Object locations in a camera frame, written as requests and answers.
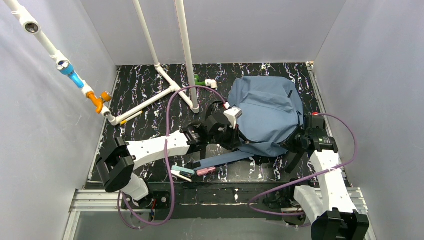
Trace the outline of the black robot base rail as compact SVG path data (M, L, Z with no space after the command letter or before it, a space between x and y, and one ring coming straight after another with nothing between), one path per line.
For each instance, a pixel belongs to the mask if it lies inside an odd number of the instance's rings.
M299 213L302 209L290 189L268 193L249 204L253 197L280 186L279 182L176 182L175 206L171 219L266 219L280 221L280 215ZM125 199L136 213L147 213L148 220L162 221L171 209L171 188L167 182L151 182L150 193L143 200ZM261 210L254 211L251 206Z

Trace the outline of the blue student backpack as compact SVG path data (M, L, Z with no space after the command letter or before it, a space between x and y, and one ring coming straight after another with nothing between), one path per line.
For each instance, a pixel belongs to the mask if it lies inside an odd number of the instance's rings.
M276 158L298 147L293 136L304 124L304 105L295 84L285 77L244 76L229 92L230 106L241 109L238 131L227 140L234 151L188 164L199 171L253 158Z

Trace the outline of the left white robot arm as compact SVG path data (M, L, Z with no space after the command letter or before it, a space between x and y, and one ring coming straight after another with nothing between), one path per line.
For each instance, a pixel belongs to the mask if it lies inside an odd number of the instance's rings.
M108 156L96 160L104 190L107 193L124 192L134 200L147 197L150 190L134 170L165 156L185 156L204 150L208 145L218 144L228 150L241 145L237 120L241 109L233 107L223 113L210 114L205 122L192 123L169 136L141 141L115 139L115 149Z

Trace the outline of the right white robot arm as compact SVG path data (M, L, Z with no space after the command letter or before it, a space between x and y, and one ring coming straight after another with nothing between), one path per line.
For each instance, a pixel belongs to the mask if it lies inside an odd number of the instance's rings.
M321 195L308 185L297 185L293 197L311 223L313 240L364 240L370 227L365 214L359 213L345 185L339 166L339 149L336 140L326 131L324 116L307 115L303 126L288 139L297 154L303 154L317 172Z

